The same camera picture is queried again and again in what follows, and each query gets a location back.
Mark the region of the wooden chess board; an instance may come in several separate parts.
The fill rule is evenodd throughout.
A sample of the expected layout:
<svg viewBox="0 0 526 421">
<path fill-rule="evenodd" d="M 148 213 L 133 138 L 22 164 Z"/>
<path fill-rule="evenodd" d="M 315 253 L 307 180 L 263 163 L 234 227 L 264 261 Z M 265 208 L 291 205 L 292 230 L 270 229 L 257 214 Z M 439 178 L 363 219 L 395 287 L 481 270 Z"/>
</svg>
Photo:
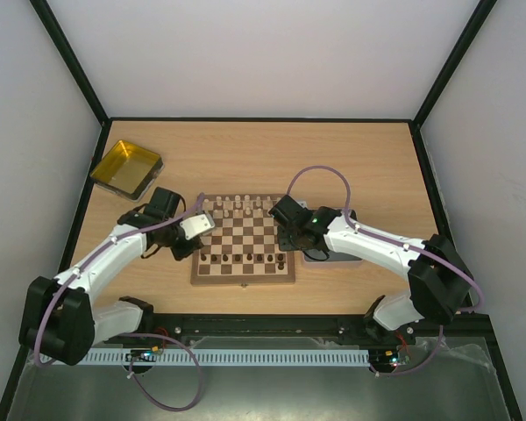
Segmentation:
<svg viewBox="0 0 526 421">
<path fill-rule="evenodd" d="M 222 197 L 222 208 L 216 207 L 217 197 Z M 233 208 L 225 209 L 224 201 L 229 197 Z M 241 207 L 235 208 L 234 197 L 241 197 Z M 269 215 L 271 208 L 282 198 L 281 193 L 269 194 L 229 194 L 207 195 L 210 207 L 203 211 L 210 214 L 216 228 L 202 236 L 203 248 L 193 254 L 190 283 L 194 286 L 241 285 L 252 284 L 290 284 L 295 282 L 294 254 L 280 250 L 278 225 Z M 222 212 L 221 218 L 214 218 L 214 210 Z M 224 218 L 224 210 L 230 212 Z M 235 218 L 234 211 L 240 210 L 241 217 Z M 201 254 L 207 260 L 201 261 Z M 285 255 L 285 267 L 277 267 L 277 255 Z M 211 261 L 211 255 L 217 261 Z M 228 255 L 228 261 L 222 261 L 222 255 Z M 240 262 L 234 261 L 234 255 L 240 254 Z M 257 262 L 257 255 L 263 255 L 263 261 Z M 273 262 L 267 256 L 274 256 Z"/>
</svg>

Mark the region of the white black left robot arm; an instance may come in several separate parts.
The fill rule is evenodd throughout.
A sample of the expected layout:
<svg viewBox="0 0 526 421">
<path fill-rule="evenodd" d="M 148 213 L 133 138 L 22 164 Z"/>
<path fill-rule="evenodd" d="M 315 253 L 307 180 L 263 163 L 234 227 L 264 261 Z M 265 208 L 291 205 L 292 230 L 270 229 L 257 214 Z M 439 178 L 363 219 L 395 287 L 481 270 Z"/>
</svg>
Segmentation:
<svg viewBox="0 0 526 421">
<path fill-rule="evenodd" d="M 93 308 L 96 299 L 134 260 L 168 248 L 176 260 L 201 248 L 201 237 L 214 227 L 202 210 L 204 196 L 176 212 L 181 196 L 157 188 L 149 202 L 121 215 L 93 251 L 53 278 L 37 277 L 28 287 L 19 342 L 33 351 L 36 366 L 55 361 L 80 362 L 98 342 L 139 330 L 149 306 L 122 298 L 109 307 Z"/>
</svg>

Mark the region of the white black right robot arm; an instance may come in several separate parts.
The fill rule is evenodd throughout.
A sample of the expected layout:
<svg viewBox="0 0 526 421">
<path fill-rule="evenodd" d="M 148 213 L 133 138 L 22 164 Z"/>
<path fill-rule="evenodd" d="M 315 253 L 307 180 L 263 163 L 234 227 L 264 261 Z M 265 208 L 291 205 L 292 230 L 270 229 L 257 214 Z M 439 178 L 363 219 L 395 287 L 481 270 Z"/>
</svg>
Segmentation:
<svg viewBox="0 0 526 421">
<path fill-rule="evenodd" d="M 347 209 L 310 210 L 285 195 L 269 211 L 290 245 L 299 251 L 341 253 L 399 275 L 408 288 L 381 296 L 369 308 L 366 336 L 381 344 L 415 321 L 448 325 L 473 287 L 473 276 L 454 245 L 444 236 L 430 239 L 398 236 L 362 225 Z"/>
</svg>

